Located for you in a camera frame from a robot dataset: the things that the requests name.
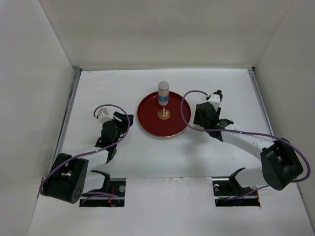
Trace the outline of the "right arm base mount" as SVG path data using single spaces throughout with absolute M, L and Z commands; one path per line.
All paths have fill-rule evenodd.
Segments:
M 215 205 L 217 207 L 259 207 L 260 199 L 251 187 L 241 187 L 229 178 L 212 179 Z

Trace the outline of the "tall blue label spice jar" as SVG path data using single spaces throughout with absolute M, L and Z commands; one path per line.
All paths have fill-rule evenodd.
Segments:
M 161 106 L 166 106 L 169 101 L 169 83 L 161 81 L 158 84 L 158 103 Z

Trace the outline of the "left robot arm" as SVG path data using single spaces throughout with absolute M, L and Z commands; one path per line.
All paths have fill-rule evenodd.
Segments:
M 91 151 L 72 156 L 59 153 L 52 168 L 39 187 L 39 194 L 70 204 L 82 196 L 114 198 L 110 192 L 110 175 L 98 171 L 99 165 L 111 162 L 117 152 L 118 143 L 124 139 L 133 125 L 134 116 L 113 113 L 102 124 L 100 137 Z

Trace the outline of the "red round tray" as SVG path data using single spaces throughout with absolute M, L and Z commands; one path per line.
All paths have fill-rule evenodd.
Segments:
M 181 95 L 170 92 L 166 106 L 158 103 L 158 92 L 147 95 L 137 108 L 140 126 L 157 137 L 173 137 L 182 133 L 191 118 L 189 103 Z

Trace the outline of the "black cap grinder bottle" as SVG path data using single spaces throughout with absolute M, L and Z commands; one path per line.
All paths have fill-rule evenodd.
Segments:
M 215 94 L 219 95 L 220 97 L 220 102 L 222 102 L 222 99 L 223 99 L 223 94 L 222 94 L 222 91 L 220 89 L 218 89 Z

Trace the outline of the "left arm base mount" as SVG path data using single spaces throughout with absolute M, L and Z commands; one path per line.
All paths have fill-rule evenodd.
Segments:
M 124 207 L 126 179 L 111 178 L 105 181 L 101 189 L 94 194 L 84 194 L 79 200 L 79 207 Z

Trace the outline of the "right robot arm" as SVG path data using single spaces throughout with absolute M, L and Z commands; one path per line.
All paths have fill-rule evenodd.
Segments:
M 285 139 L 249 135 L 234 122 L 220 119 L 221 109 L 205 102 L 196 105 L 193 124 L 199 125 L 211 137 L 234 145 L 256 157 L 262 166 L 262 179 L 275 190 L 283 190 L 303 173 L 303 167 L 292 145 Z

